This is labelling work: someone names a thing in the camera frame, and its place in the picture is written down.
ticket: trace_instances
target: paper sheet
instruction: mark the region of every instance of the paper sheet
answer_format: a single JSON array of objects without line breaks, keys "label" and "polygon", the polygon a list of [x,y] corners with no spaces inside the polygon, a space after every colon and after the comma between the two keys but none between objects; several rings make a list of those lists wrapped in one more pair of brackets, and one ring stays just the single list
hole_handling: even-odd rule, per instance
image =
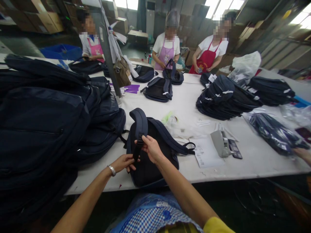
[{"label": "paper sheet", "polygon": [[224,159],[219,157],[210,135],[190,139],[190,141],[196,145],[194,152],[200,168],[216,167],[225,164]]}]

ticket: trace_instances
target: zipper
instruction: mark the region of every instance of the zipper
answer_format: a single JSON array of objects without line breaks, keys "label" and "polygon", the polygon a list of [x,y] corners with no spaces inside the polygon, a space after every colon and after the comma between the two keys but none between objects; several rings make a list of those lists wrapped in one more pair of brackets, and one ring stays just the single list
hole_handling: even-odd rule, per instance
[{"label": "zipper", "polygon": [[30,133],[41,133],[41,134],[50,134],[50,135],[62,135],[64,129],[59,129],[58,132],[47,132],[47,131],[40,131],[40,130],[31,130],[31,129],[19,129],[19,128],[7,128],[7,127],[0,127],[0,129],[4,130],[13,130],[13,131],[19,131],[19,132],[30,132]]}]

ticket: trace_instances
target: hair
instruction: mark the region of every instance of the hair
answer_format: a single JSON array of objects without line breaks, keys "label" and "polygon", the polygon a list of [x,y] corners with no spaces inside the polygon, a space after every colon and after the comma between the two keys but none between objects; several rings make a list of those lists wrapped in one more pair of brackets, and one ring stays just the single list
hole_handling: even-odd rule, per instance
[{"label": "hair", "polygon": [[81,24],[84,24],[85,19],[89,16],[89,13],[84,9],[77,9],[76,14],[77,14],[77,19]]},{"label": "hair", "polygon": [[236,20],[236,12],[235,11],[229,11],[227,14],[223,16],[222,22],[230,20],[231,23],[234,23]]}]

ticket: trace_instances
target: yellow sleeve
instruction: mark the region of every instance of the yellow sleeve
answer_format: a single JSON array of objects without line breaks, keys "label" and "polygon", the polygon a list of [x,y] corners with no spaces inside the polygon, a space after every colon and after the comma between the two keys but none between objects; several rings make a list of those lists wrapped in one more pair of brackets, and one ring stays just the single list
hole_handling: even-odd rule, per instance
[{"label": "yellow sleeve", "polygon": [[234,233],[221,219],[211,217],[204,225],[205,233]]}]

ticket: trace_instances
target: metal pole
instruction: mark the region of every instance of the metal pole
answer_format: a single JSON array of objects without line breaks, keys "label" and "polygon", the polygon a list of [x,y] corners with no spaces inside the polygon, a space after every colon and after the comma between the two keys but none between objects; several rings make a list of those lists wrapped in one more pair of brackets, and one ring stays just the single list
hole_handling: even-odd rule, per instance
[{"label": "metal pole", "polygon": [[110,74],[110,78],[114,87],[114,90],[116,92],[116,95],[121,98],[121,91],[118,86],[117,79],[114,75],[113,70],[113,63],[112,63],[112,57],[111,57],[111,51],[109,46],[109,39],[108,39],[108,33],[106,29],[106,22],[104,20],[104,16],[101,13],[101,9],[98,7],[89,7],[89,12],[92,15],[93,21],[95,23],[95,28],[97,33],[99,34],[99,42],[101,45],[101,48],[103,49],[103,53],[105,55],[105,62],[108,66],[108,71]]}]

